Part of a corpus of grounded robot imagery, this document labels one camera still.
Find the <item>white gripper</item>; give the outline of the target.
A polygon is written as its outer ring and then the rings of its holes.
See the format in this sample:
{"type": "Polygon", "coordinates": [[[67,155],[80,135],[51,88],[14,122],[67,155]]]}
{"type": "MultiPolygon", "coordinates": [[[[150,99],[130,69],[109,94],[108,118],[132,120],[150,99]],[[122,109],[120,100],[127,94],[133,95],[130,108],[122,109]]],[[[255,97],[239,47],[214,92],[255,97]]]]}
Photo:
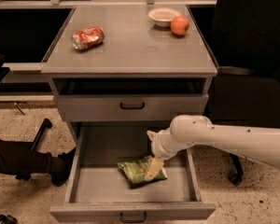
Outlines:
{"type": "Polygon", "coordinates": [[[157,133],[147,131],[147,136],[151,141],[152,154],[156,157],[148,159],[144,174],[144,180],[151,181],[162,169],[164,161],[170,160],[180,150],[188,149],[189,144],[176,141],[169,130],[161,130],[157,133]]]}

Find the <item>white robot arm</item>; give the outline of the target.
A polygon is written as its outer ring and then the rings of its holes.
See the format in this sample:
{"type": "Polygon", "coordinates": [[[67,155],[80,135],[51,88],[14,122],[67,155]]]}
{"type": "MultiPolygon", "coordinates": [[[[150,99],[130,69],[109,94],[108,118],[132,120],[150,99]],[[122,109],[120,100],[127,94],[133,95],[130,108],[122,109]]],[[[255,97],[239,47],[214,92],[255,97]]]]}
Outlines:
{"type": "Polygon", "coordinates": [[[181,115],[166,130],[147,131],[147,136],[153,157],[145,181],[154,179],[164,162],[179,151],[196,145],[214,147],[280,171],[280,129],[216,125],[204,116],[181,115]]]}

